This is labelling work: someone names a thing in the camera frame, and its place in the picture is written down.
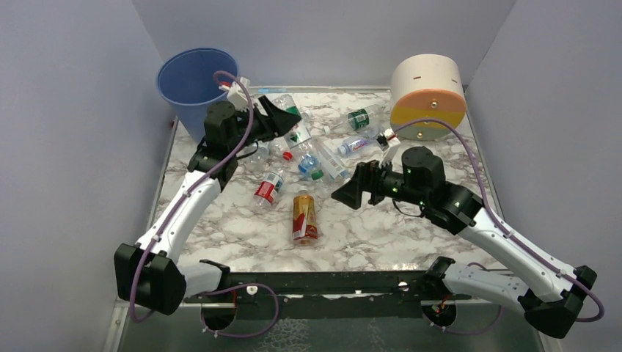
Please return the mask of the white label tea bottle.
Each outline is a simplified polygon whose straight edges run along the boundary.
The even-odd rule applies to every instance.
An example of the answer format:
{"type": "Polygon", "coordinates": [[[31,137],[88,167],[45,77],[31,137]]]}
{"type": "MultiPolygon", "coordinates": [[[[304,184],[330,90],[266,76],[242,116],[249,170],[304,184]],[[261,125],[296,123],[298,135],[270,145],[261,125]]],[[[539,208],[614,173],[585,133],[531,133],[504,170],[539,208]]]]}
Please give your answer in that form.
{"type": "Polygon", "coordinates": [[[350,174],[340,158],[322,141],[315,139],[313,143],[321,166],[329,179],[337,183],[347,180],[350,174]]]}

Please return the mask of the green white label bottle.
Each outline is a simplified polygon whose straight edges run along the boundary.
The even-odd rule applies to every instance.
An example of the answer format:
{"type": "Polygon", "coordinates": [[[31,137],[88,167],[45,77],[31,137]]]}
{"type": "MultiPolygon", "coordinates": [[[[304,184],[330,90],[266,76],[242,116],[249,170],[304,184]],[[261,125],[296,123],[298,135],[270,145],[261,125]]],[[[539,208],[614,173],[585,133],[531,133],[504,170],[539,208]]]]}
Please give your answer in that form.
{"type": "Polygon", "coordinates": [[[318,153],[315,149],[314,144],[312,143],[313,139],[310,131],[307,128],[307,125],[304,122],[304,118],[302,117],[302,113],[299,111],[293,97],[291,95],[280,95],[273,100],[273,103],[278,108],[290,113],[297,114],[301,117],[301,122],[299,122],[284,137],[287,145],[290,148],[290,152],[296,159],[297,168],[303,154],[309,153],[318,158],[318,153]]]}

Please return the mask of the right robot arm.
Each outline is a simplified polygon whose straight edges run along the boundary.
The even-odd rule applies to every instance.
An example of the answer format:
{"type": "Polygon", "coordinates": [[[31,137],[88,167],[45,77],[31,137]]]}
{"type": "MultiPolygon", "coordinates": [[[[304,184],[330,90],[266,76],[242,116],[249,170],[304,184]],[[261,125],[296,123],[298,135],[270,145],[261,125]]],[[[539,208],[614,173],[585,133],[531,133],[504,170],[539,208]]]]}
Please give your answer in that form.
{"type": "Polygon", "coordinates": [[[444,295],[499,304],[523,314],[540,333],[564,338],[580,320],[596,272],[556,260],[529,242],[489,210],[480,196],[447,181],[441,158],[428,148],[410,147],[401,162],[402,172],[380,161],[357,164],[352,178],[332,192],[332,199],[358,209],[367,192],[371,205],[390,198],[419,206],[421,217],[479,246],[513,272],[504,276],[438,257],[424,274],[426,286],[444,295]]]}

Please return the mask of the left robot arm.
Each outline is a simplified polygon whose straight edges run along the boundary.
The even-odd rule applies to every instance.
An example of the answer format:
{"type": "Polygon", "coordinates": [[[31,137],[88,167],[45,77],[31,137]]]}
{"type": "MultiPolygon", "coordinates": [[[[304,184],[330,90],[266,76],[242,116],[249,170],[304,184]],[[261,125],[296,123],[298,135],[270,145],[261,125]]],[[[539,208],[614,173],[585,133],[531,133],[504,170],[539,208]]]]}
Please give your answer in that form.
{"type": "Polygon", "coordinates": [[[207,207],[236,169],[236,154],[253,142],[288,134],[297,114],[281,110],[266,96],[259,106],[237,109],[221,100],[206,109],[205,135],[188,165],[182,186],[166,210],[134,244],[114,253],[117,294],[122,300],[171,315],[183,299],[219,290],[230,269],[210,260],[178,266],[184,244],[207,207]]]}

